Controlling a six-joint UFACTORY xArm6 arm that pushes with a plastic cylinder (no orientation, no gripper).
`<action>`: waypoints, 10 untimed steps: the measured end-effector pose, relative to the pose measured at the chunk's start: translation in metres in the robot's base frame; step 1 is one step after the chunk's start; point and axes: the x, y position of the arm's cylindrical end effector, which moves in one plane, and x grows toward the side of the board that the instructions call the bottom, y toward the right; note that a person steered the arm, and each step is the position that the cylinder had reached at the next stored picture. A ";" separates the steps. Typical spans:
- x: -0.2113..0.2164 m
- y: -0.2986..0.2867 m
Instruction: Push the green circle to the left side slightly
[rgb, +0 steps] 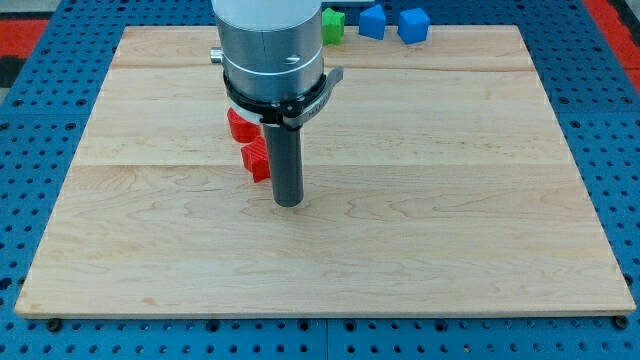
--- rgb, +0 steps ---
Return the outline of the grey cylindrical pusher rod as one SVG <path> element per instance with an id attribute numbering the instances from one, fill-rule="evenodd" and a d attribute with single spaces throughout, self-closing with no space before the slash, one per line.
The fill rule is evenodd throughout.
<path id="1" fill-rule="evenodd" d="M 275 202 L 294 207 L 304 197 L 300 131 L 263 126 Z"/>

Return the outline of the black clamp ring with lever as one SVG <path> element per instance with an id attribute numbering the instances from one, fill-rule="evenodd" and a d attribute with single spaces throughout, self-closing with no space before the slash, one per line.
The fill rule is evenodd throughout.
<path id="1" fill-rule="evenodd" d="M 343 80 L 344 67 L 338 66 L 322 74 L 318 82 L 306 93 L 293 100 L 265 102 L 241 94 L 223 73 L 223 81 L 231 108 L 244 120 L 286 130 L 299 130 L 314 118 L 329 102 L 334 87 Z"/>

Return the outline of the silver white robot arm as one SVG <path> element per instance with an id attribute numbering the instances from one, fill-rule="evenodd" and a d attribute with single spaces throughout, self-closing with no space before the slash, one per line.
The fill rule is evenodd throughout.
<path id="1" fill-rule="evenodd" d="M 324 72 L 321 0 L 212 0 L 231 107 L 260 125 L 272 192 L 282 207 L 304 197 L 300 129 L 327 104 L 344 69 Z"/>

